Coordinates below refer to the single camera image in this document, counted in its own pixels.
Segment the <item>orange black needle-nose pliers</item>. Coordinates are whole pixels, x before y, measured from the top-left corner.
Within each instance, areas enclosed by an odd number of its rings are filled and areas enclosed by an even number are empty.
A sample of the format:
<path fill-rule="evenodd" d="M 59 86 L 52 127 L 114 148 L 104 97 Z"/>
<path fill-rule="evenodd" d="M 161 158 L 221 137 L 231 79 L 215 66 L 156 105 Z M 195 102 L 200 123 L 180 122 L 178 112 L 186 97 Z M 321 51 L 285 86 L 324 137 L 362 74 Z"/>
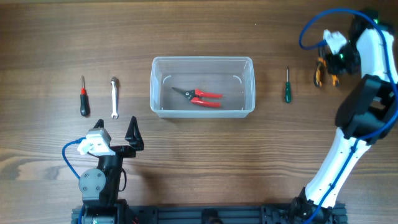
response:
<path fill-rule="evenodd" d="M 327 70 L 326 60 L 322 57 L 318 57 L 317 66 L 316 66 L 316 69 L 315 69 L 315 72 L 313 75 L 313 82 L 317 88 L 322 87 L 322 85 L 323 85 L 322 76 L 326 70 Z M 331 75 L 331 80 L 332 80 L 333 86 L 339 87 L 340 80 L 337 77 L 337 75 L 334 75 L 334 74 L 330 74 L 330 75 Z"/>

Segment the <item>green handle screwdriver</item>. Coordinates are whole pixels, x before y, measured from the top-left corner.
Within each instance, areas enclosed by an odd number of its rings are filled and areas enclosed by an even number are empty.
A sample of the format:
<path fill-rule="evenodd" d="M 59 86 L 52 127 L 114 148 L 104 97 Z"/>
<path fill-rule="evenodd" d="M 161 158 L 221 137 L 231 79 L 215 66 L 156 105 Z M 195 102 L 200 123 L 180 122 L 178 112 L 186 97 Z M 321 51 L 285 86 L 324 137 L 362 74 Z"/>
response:
<path fill-rule="evenodd" d="M 291 85 L 289 80 L 289 67 L 287 67 L 287 81 L 285 83 L 285 102 L 290 103 L 292 101 Z"/>

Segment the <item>red handle snips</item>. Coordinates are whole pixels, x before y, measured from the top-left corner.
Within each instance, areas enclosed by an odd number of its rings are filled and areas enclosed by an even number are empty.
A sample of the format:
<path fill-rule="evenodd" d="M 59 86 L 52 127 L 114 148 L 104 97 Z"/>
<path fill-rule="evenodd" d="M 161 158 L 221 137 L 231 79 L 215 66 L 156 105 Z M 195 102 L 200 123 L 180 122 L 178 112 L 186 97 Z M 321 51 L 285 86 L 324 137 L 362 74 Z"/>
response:
<path fill-rule="evenodd" d="M 221 103 L 205 101 L 203 98 L 220 99 L 223 97 L 222 94 L 208 93 L 199 89 L 183 90 L 177 87 L 172 87 L 172 89 L 183 95 L 194 105 L 200 105 L 208 108 L 219 108 L 221 106 Z"/>

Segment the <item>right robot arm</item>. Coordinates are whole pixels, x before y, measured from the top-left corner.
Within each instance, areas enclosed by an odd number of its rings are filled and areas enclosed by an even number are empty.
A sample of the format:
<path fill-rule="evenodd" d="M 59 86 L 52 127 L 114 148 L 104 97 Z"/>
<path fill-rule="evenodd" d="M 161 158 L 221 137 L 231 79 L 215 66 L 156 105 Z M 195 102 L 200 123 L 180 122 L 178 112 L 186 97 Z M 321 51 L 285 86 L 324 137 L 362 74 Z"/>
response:
<path fill-rule="evenodd" d="M 397 71 L 393 55 L 394 33 L 372 10 L 325 10 L 306 25 L 334 13 L 352 14 L 349 37 L 325 30 L 323 40 L 309 49 L 330 48 L 319 66 L 329 73 L 361 71 L 361 80 L 338 108 L 333 144 L 315 177 L 279 215 L 289 223 L 344 223 L 344 206 L 336 198 L 355 164 L 397 122 Z"/>

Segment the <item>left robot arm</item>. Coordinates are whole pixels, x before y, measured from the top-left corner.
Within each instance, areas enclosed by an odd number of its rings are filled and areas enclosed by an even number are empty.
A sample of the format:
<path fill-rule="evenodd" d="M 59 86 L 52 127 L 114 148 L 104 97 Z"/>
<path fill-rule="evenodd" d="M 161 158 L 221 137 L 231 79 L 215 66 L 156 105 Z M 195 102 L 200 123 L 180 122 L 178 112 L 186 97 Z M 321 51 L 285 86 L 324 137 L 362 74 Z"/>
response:
<path fill-rule="evenodd" d="M 125 140 L 127 145 L 110 145 L 111 137 L 104 129 L 104 121 L 99 119 L 78 146 L 82 155 L 98 158 L 94 169 L 85 171 L 79 179 L 82 192 L 83 210 L 78 223 L 138 223 L 138 217 L 118 194 L 121 177 L 126 176 L 123 169 L 125 158 L 134 158 L 137 151 L 144 149 L 144 141 L 139 132 L 137 119 L 130 120 Z"/>

